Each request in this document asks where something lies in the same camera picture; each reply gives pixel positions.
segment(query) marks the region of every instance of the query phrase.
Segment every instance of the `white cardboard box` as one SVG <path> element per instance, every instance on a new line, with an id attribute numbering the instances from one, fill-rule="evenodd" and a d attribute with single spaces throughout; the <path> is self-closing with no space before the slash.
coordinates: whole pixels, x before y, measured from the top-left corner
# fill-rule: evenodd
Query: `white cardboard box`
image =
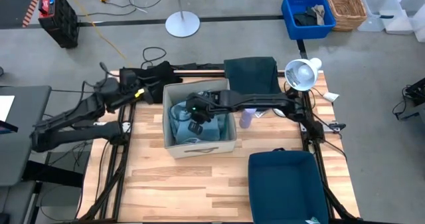
<path id="1" fill-rule="evenodd" d="M 227 133 L 228 141 L 202 142 L 198 144 L 174 145 L 173 132 L 170 127 L 168 112 L 173 105 L 185 101 L 192 92 L 217 91 L 229 89 L 227 79 L 205 80 L 191 83 L 168 84 L 163 93 L 163 132 L 165 149 L 174 158 L 186 158 L 205 154 L 232 152 L 236 144 L 236 122 L 233 114 L 228 114 Z"/>

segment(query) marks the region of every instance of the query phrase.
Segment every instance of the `orange and black tape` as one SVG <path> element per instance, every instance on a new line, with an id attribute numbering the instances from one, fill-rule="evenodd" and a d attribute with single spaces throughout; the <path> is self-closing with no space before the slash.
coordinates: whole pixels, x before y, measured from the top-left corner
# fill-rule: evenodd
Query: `orange and black tape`
<path id="1" fill-rule="evenodd" d="M 37 3 L 39 0 L 32 0 L 28 6 L 27 14 L 25 14 L 24 20 L 22 21 L 22 27 L 27 27 L 29 25 L 29 21 L 33 16 L 34 10 L 37 8 Z"/>

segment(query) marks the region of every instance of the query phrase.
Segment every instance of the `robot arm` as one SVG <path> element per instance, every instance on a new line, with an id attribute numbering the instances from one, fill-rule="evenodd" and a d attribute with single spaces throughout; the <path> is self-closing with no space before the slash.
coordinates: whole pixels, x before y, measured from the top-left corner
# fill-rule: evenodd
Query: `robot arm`
<path id="1" fill-rule="evenodd" d="M 324 139 L 323 126 L 318 121 L 311 121 L 305 117 L 303 106 L 297 94 L 239 94 L 231 90 L 192 93 L 186 102 L 187 112 L 191 113 L 193 122 L 189 125 L 190 131 L 200 134 L 200 124 L 210 122 L 216 114 L 228 114 L 245 108 L 277 108 L 285 116 L 304 125 L 313 138 Z"/>
<path id="2" fill-rule="evenodd" d="M 97 120 L 107 112 L 114 112 L 121 106 L 144 99 L 153 103 L 149 89 L 139 77 L 130 70 L 120 71 L 120 81 L 105 78 L 94 85 L 94 93 L 81 100 L 77 107 L 62 114 L 40 121 L 31 134 L 33 150 L 45 152 L 61 144 L 105 138 L 111 144 L 122 140 L 122 125 L 108 122 L 103 126 L 90 126 L 78 130 L 62 130 L 83 120 Z"/>

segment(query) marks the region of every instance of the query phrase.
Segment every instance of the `purple bottle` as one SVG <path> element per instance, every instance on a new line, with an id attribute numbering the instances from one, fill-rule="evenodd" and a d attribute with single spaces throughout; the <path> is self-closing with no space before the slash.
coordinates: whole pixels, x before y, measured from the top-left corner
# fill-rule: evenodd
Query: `purple bottle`
<path id="1" fill-rule="evenodd" d="M 241 128 L 249 128 L 252 121 L 252 115 L 254 115 L 256 108 L 246 108 L 242 112 L 242 116 L 239 119 L 239 126 Z"/>

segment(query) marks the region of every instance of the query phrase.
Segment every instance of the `wooden table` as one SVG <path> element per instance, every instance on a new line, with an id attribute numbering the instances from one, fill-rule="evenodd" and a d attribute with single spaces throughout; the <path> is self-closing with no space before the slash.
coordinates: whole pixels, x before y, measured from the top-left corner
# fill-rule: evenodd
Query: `wooden table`
<path id="1" fill-rule="evenodd" d="M 185 78 L 184 82 L 202 79 L 209 78 Z M 284 81 L 280 78 L 282 88 Z M 315 87 L 322 94 L 327 92 L 323 73 Z M 331 103 L 316 91 L 313 93 L 314 112 L 325 121 L 335 120 Z M 163 148 L 162 113 L 160 104 L 137 104 L 118 221 L 252 221 L 247 180 L 249 155 L 281 147 L 302 150 L 298 124 L 270 111 L 253 119 L 249 129 L 238 127 L 233 152 L 175 160 Z M 234 115 L 238 124 L 240 114 Z M 117 120 L 117 114 L 106 114 L 100 121 L 113 120 Z M 342 149 L 338 135 L 327 134 L 326 139 Z M 93 143 L 79 217 L 94 203 L 104 144 L 105 140 Z M 99 193 L 104 187 L 111 149 L 107 147 L 101 164 Z M 327 144 L 321 145 L 321 151 L 329 187 L 347 211 L 359 216 L 344 157 Z M 114 194 L 115 191 L 109 198 L 106 217 L 112 215 Z"/>

